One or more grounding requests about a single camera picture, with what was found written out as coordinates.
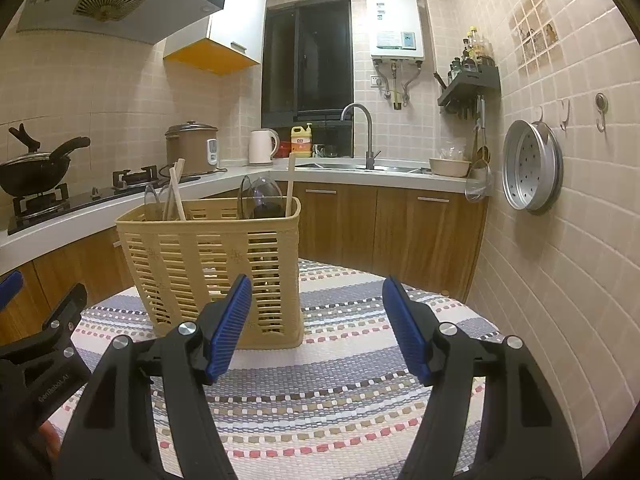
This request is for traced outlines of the person's left hand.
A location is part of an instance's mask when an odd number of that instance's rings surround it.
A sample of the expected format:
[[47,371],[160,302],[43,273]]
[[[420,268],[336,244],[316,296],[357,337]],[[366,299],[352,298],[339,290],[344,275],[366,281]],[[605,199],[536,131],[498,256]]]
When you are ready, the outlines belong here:
[[44,442],[46,442],[46,450],[50,462],[55,464],[58,461],[61,449],[61,438],[58,435],[58,432],[55,430],[54,426],[46,420],[39,427],[38,434],[40,434],[40,436],[43,437]]

